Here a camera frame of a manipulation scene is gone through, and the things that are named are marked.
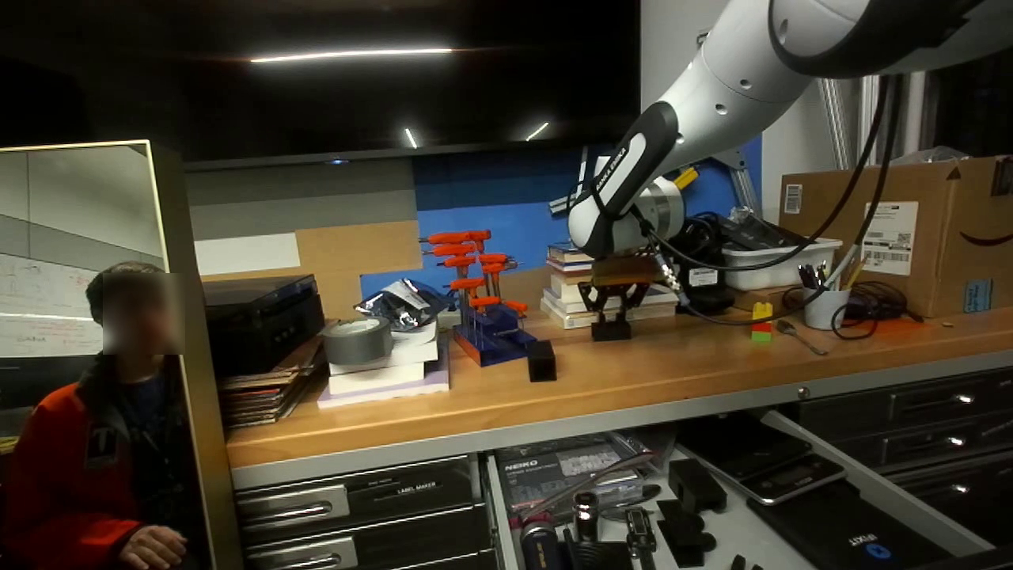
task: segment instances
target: box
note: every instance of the box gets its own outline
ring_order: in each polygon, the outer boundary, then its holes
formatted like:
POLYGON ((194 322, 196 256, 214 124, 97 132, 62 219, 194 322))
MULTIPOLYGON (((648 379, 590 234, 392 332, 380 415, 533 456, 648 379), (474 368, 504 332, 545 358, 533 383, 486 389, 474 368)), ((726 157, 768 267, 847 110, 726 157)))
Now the box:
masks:
MULTIPOLYGON (((855 241, 879 167, 867 167, 829 238, 855 241)), ((789 174, 781 219, 810 234, 847 194, 850 172, 789 174)), ((860 244, 865 281, 887 281, 908 293, 921 315, 985 314, 1013 306, 1013 164, 1009 157, 965 157, 936 164, 892 164, 884 202, 860 244)))
POLYGON ((768 250, 722 250, 730 267, 763 267, 750 272, 726 272, 726 284, 737 292, 756 292, 756 288, 789 288, 798 284, 801 267, 833 267, 833 252, 842 247, 842 241, 821 238, 817 244, 807 244, 798 256, 789 256, 775 267, 772 261, 794 247, 768 247, 768 250))

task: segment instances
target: red object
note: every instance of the red object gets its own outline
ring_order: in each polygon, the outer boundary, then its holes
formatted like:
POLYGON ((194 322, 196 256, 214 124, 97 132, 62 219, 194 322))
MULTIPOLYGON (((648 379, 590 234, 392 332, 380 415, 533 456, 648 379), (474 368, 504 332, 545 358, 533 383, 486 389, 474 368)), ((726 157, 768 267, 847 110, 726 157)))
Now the red object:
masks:
POLYGON ((472 306, 486 310, 486 306, 495 306, 502 305, 502 296, 474 296, 472 306))
POLYGON ((457 244, 457 241, 430 244, 430 252, 436 252, 436 256, 472 256, 474 244, 457 244))
POLYGON ((470 241, 478 247, 478 252, 486 250, 486 241, 490 241, 495 238, 495 230, 466 230, 470 234, 470 241))
POLYGON ((482 284, 486 284, 482 279, 453 279, 449 281, 453 292, 466 292, 466 293, 472 293, 482 284))
POLYGON ((429 244, 466 244, 470 230, 441 230, 441 234, 429 234, 429 244))
POLYGON ((524 301, 504 301, 519 318, 529 314, 529 305, 524 301))
POLYGON ((132 463, 112 430, 92 430, 76 383, 46 395, 13 451, 0 547, 33 570, 124 566, 144 526, 132 463))
POLYGON ((453 267, 459 279, 470 275, 472 256, 443 256, 441 267, 453 267))
POLYGON ((507 252, 482 252, 482 267, 486 261, 502 261, 502 267, 511 267, 513 258, 507 252))

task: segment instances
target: robotic arm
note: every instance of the robotic arm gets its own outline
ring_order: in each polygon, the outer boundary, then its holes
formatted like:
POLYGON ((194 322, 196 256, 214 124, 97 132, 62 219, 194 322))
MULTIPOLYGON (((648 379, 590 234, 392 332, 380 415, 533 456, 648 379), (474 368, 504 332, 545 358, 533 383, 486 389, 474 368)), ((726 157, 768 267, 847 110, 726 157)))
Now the robotic arm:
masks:
POLYGON ((666 174, 756 136, 810 80, 936 68, 1009 45, 1009 0, 730 0, 695 63, 573 198, 571 238, 594 258, 674 238, 685 213, 666 174))

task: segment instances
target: woman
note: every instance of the woman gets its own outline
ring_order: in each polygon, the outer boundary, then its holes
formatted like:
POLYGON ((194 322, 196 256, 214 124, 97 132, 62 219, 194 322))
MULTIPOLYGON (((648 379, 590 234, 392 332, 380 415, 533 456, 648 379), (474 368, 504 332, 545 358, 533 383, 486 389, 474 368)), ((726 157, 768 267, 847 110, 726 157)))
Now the woman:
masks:
POLYGON ((39 402, 13 456, 0 547, 33 570, 201 566, 177 279, 122 261, 86 296, 101 354, 39 402))

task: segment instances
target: shelf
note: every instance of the shelf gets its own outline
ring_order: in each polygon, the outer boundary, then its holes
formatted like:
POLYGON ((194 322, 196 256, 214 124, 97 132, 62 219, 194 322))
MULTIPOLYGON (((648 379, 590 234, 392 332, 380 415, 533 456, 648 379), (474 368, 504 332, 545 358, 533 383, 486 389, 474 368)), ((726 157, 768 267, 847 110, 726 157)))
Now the shelf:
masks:
POLYGON ((629 342, 534 322, 553 342, 559 383, 529 383, 527 361, 478 368, 453 354, 453 391, 319 411, 315 391, 285 421, 227 440, 236 485, 373 467, 571 433, 658 423, 732 408, 928 379, 1013 363, 1013 310, 934 322, 884 322, 867 342, 801 329, 750 342, 726 318, 636 322, 629 342))

